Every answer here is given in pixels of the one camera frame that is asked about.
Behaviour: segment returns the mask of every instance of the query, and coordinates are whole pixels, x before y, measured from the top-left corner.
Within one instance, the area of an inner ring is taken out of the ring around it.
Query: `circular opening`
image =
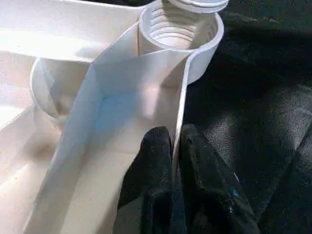
[[[88,64],[38,58],[30,75],[34,103],[54,122],[67,119]]]
[[[188,12],[167,1],[156,1],[142,12],[139,29],[147,40],[162,49],[194,50],[216,37],[220,31],[217,16]]]

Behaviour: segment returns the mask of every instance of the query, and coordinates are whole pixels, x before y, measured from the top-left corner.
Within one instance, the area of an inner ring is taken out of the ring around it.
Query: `cylindrical compartment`
[[[158,0],[142,12],[139,18],[139,52],[146,54],[161,49],[192,52],[205,46],[213,48],[224,32],[217,13],[198,14]]]
[[[38,58],[30,75],[34,103],[62,126],[84,80],[89,63]]]

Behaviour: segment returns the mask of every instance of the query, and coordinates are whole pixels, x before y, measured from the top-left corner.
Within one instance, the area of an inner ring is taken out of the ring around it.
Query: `white plastic container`
[[[91,63],[25,234],[111,233],[123,176],[153,127],[169,129],[175,169],[187,84],[223,31],[217,13],[159,0]]]

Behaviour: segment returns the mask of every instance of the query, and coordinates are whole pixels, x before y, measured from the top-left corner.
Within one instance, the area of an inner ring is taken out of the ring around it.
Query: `black cloth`
[[[187,90],[184,123],[235,171],[263,233],[312,230],[310,41],[228,29]]]
[[[114,233],[181,234],[179,230],[183,230],[189,234],[258,234],[255,216],[236,175],[204,135],[193,125],[183,127],[179,154],[182,176],[175,186],[170,142],[164,127],[144,136],[123,180]],[[178,221],[177,209],[173,209],[180,205],[177,193],[183,194],[181,211],[186,217]]]

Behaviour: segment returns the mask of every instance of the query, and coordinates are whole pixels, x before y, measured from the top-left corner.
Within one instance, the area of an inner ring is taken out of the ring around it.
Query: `white plastic part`
[[[0,52],[0,228],[21,234],[46,175],[60,131],[29,90],[36,58]]]
[[[89,65],[48,58],[35,61],[30,92],[37,106],[56,124],[65,123]]]
[[[181,10],[168,1],[155,1],[139,17],[140,54],[162,49],[191,53],[200,46],[214,47],[220,41],[222,20],[215,14]]]
[[[145,24],[156,9],[169,10],[172,24],[172,9],[181,10],[166,6],[161,1],[148,5],[139,22],[89,66],[25,234],[111,233],[123,176],[153,127],[169,129],[175,168],[187,84],[205,72],[223,23],[218,14],[195,15],[189,21],[190,41],[170,44]],[[183,23],[174,22],[175,39]]]
[[[168,0],[185,11],[196,13],[215,13],[223,10],[229,0]]]

